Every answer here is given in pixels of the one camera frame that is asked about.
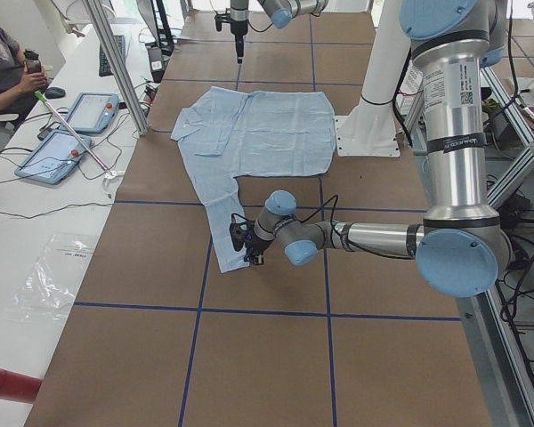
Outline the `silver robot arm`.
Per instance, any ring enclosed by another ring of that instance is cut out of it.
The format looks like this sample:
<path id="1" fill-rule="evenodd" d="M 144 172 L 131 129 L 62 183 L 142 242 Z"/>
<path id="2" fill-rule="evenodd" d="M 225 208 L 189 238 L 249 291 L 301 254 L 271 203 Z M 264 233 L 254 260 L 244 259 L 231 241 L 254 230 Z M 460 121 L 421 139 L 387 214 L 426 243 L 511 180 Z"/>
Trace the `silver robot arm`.
<path id="1" fill-rule="evenodd" d="M 232 223 L 233 246 L 247 262 L 263 261 L 273 241 L 294 265 L 322 249 L 412 259 L 425 281 L 466 298 L 487 291 L 510 261 L 512 247 L 487 201 L 481 117 L 481 69 L 504 49 L 503 1 L 405 1 L 400 27 L 423 75 L 426 149 L 433 203 L 419 224 L 369 224 L 296 218 L 296 201 L 273 192 L 254 221 Z"/>
<path id="2" fill-rule="evenodd" d="M 249 29 L 249 2 L 247 0 L 231 0 L 226 13 L 215 16 L 216 30 L 222 30 L 222 24 L 227 23 L 234 36 L 237 63 L 244 59 L 245 36 Z M 266 0 L 259 1 L 263 11 L 271 20 L 271 24 L 278 29 L 286 27 L 297 16 L 306 14 L 320 14 L 328 5 L 324 0 Z"/>

